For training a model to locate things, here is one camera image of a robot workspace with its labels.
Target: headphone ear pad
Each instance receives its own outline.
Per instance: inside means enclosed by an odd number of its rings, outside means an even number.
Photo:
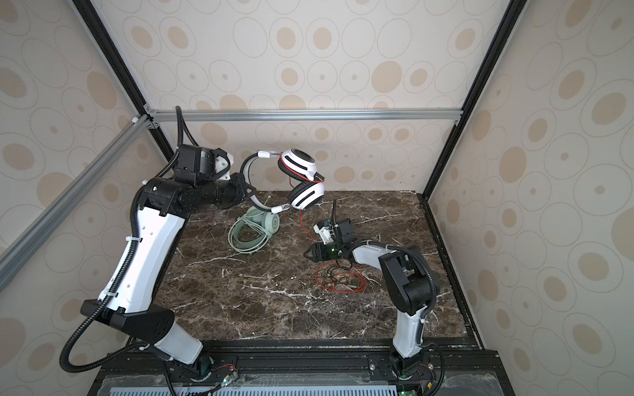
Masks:
[[[303,193],[308,187],[313,184],[310,180],[304,180],[300,184],[296,185],[293,190],[291,190],[290,194],[288,194],[288,203],[291,205],[295,198],[297,198],[301,193]]]
[[[302,179],[298,175],[296,175],[293,172],[291,172],[291,170],[289,168],[287,168],[286,165],[284,165],[284,163],[281,161],[281,158],[278,159],[278,168],[280,168],[280,170],[282,172],[284,172],[286,175],[292,177],[293,179],[298,180],[300,182],[306,182],[306,180]]]

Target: wall panel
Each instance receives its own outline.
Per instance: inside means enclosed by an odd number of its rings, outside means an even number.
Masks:
[[[163,110],[460,107],[507,3],[95,2]]]
[[[132,198],[165,160],[143,134],[0,291],[0,394],[85,395],[97,369],[62,371],[62,346],[83,321],[81,303],[112,276],[130,235]],[[71,362],[85,364],[123,345],[123,333],[92,323]]]
[[[176,144],[176,123],[162,123]],[[202,146],[235,157],[233,172],[256,150],[298,147],[312,155],[330,190],[421,192],[453,127],[452,120],[188,122]],[[290,189],[274,160],[259,160],[251,175],[262,191]]]
[[[634,384],[631,1],[533,1],[430,204],[517,395]]]
[[[0,11],[0,253],[135,111],[60,0]]]

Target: marble tabletop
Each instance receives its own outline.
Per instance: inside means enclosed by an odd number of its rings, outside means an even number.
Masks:
[[[259,193],[268,203],[284,202],[286,192]],[[464,321],[438,259],[415,193],[409,191],[328,191],[324,202],[302,212],[313,238],[313,224],[330,218],[338,199],[337,218],[350,218],[359,238],[386,243],[416,243],[426,254],[440,282],[436,308],[426,336],[466,336]],[[300,227],[299,212],[280,214],[280,230],[259,252],[232,250],[227,233],[248,204],[228,210],[201,208],[191,216],[155,303],[172,309],[177,322],[202,340],[254,338],[391,338],[396,308],[390,301],[381,271],[365,267],[368,279],[361,293],[336,293],[319,287],[315,272],[321,264],[302,254],[311,244]],[[327,283],[328,264],[318,279]],[[358,279],[342,276],[343,282]]]

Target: red cable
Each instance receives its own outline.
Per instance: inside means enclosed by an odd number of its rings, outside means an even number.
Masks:
[[[328,291],[335,291],[337,293],[361,293],[362,291],[364,291],[367,287],[368,287],[368,281],[362,276],[359,275],[355,272],[340,272],[334,276],[340,276],[340,275],[346,275],[346,274],[352,274],[354,276],[356,276],[357,278],[359,278],[361,280],[361,285],[354,289],[354,290],[350,290],[350,291],[342,291],[342,290],[337,290],[334,288],[334,286],[332,286],[332,280],[330,280],[330,285],[331,287],[327,288],[326,286],[322,285],[319,282],[319,279],[317,279],[317,276],[319,275],[319,272],[322,270],[322,268],[324,268],[326,265],[332,263],[332,261],[327,262],[326,264],[322,265],[321,267],[319,267],[319,269],[317,270],[317,272],[315,272],[315,282],[317,282],[317,285],[319,285],[319,287],[324,288]]]
[[[288,167],[288,165],[287,165],[287,164],[284,162],[284,160],[282,159],[281,154],[280,154],[280,161],[282,162],[282,164],[284,164],[284,166],[286,167],[286,169],[288,169],[289,171],[291,171],[291,172],[293,172],[294,174],[298,175],[299,177],[301,177],[301,178],[302,178],[302,179],[304,179],[304,180],[308,180],[308,181],[311,181],[311,182],[313,182],[313,183],[323,183],[323,181],[325,180],[325,179],[323,179],[323,180],[310,180],[310,179],[308,179],[307,177],[305,177],[304,175],[297,173],[296,171],[294,171],[294,170],[292,170],[291,168],[289,168],[289,167]]]
[[[308,234],[308,237],[311,238],[311,241],[315,242],[315,240],[313,239],[313,236],[311,235],[311,233],[308,232],[306,227],[304,227],[304,223],[302,223],[302,211],[301,210],[299,211],[299,225],[302,226],[304,231],[306,231],[306,234]]]

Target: green headphones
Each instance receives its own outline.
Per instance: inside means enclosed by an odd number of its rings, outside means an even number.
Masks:
[[[260,236],[252,241],[239,240],[238,235],[244,226],[249,226]],[[266,245],[279,229],[280,215],[250,207],[247,213],[239,217],[229,228],[229,245],[238,253],[255,253]]]

